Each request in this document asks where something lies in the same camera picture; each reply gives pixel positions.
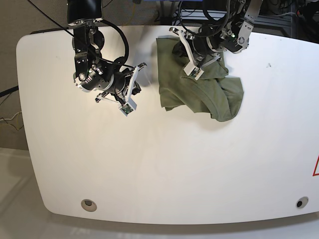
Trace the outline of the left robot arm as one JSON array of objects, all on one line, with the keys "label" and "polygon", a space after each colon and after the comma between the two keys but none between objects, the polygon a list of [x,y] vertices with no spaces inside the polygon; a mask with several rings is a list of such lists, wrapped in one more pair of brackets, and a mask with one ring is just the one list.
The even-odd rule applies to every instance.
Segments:
[{"label": "left robot arm", "polygon": [[199,79],[205,67],[221,60],[224,50],[237,54],[246,49],[262,3],[261,0],[228,0],[225,15],[215,20],[208,12],[208,1],[204,0],[202,11],[207,22],[201,25],[198,32],[183,24],[180,4],[177,17],[183,30],[175,27],[169,30],[180,40],[174,47],[174,54],[189,58],[183,69],[185,74]]}]

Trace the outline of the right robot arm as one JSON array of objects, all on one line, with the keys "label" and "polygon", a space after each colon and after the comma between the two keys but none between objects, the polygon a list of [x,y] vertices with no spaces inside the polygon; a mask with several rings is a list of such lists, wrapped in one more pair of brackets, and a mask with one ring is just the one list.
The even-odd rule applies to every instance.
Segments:
[{"label": "right robot arm", "polygon": [[[84,92],[99,90],[96,102],[106,100],[107,95],[111,95],[125,114],[134,111],[137,105],[131,96],[141,92],[136,78],[146,64],[141,63],[136,67],[126,64],[129,56],[127,38],[116,25],[103,19],[100,0],[69,0],[67,6],[68,25],[75,27],[72,39],[75,51],[75,85]],[[113,61],[102,57],[105,38],[96,25],[98,22],[119,33],[124,43],[123,56]]]}]

